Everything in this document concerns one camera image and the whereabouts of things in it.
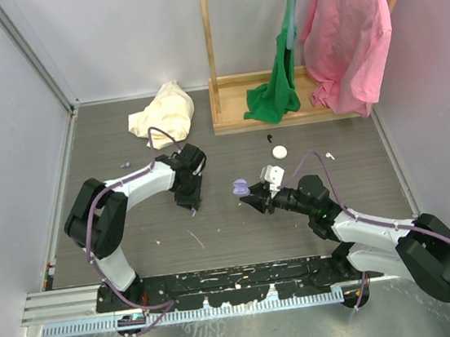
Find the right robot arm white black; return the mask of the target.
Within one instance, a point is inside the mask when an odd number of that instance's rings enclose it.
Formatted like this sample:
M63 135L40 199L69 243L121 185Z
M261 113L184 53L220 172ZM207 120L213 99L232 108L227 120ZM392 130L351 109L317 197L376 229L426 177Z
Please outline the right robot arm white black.
M318 175L303 176L296 188L237 180L233 192L263 214L282 209L307 216L315 235L338 243L333 264L339 277L352 280L360 272L402 277L450 303L450 228L436 216L393 221L345 209Z

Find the purple earbud charging case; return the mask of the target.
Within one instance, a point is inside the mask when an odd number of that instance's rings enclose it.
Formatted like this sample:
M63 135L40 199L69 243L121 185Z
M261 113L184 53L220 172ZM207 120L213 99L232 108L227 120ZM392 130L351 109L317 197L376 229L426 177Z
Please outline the purple earbud charging case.
M237 197L247 197L251 194L251 190L249 189L249 185L247 184L247 181L244 179L238 179L233 182L233 194L235 194Z

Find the cream cloth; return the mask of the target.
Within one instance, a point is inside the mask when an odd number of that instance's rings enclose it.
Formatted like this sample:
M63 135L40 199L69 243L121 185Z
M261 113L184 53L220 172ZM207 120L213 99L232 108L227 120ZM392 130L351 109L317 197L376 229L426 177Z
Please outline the cream cloth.
M148 129L156 127L176 142L183 141L191 130L194 109L191 96L173 80L163 84L141 112L129 114L127 130L138 138L148 138Z

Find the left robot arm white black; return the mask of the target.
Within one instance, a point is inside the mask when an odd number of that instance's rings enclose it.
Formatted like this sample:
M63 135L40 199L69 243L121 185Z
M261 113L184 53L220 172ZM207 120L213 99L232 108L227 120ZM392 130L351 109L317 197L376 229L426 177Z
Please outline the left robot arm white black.
M174 194L178 206L199 211L206 154L192 144L118 180L94 178L82 185L64 224L64 233L90 255L90 260L115 287L112 299L134 308L142 299L137 273L121 249L127 212L158 193Z

